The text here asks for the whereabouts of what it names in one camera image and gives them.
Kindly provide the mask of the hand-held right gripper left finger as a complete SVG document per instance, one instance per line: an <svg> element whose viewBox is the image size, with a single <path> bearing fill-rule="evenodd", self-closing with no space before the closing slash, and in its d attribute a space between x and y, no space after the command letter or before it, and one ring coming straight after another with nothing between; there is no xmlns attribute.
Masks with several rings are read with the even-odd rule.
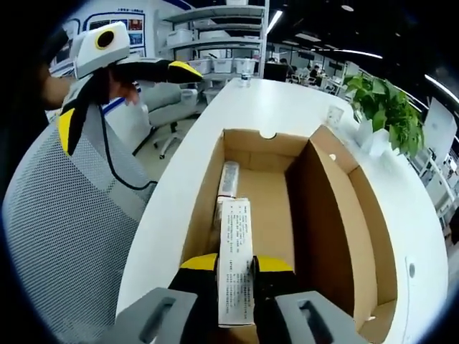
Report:
<svg viewBox="0 0 459 344"><path fill-rule="evenodd" d="M122 311L115 343L202 343L217 319L218 254L183 263L171 284L157 287Z"/></svg>

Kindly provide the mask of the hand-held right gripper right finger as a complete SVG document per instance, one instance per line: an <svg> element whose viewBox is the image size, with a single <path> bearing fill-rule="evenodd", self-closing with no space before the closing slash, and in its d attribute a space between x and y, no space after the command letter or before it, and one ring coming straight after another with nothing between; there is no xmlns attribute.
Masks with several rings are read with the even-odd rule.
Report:
<svg viewBox="0 0 459 344"><path fill-rule="evenodd" d="M281 259L252 261L254 321L260 343L365 343L354 319L317 291L302 291Z"/></svg>

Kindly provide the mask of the person's left hand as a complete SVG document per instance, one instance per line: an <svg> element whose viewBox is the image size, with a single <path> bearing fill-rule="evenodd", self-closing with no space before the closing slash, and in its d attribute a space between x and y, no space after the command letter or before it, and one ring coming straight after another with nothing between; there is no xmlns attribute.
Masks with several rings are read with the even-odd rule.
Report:
<svg viewBox="0 0 459 344"><path fill-rule="evenodd" d="M126 105L137 105L140 97L132 82L119 81L112 71L108 71L108 99L123 98Z"/></svg>

